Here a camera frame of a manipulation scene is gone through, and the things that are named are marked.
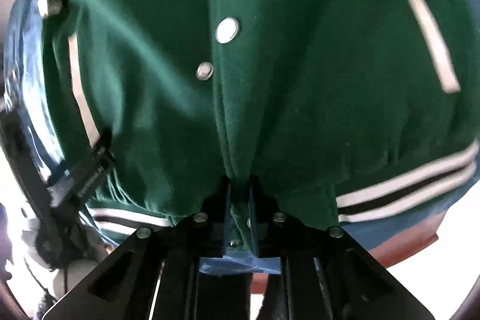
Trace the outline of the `green cream varsity jacket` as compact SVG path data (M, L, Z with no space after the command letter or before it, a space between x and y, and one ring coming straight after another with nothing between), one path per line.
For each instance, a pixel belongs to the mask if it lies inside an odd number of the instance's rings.
M67 164L111 132L87 201L118 238L256 178L368 249L479 178L479 0L38 0Z

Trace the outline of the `blue striped bed cover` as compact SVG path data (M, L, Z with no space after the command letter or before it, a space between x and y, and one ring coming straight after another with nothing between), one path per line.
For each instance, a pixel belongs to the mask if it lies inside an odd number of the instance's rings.
M450 205L477 170L473 136L447 134L417 0L71 0L44 20L16 0L4 67L34 165L87 146L71 92L113 132L117 169L92 209L133 222L192 212L221 175L258 175L311 227L340 223L366 249Z

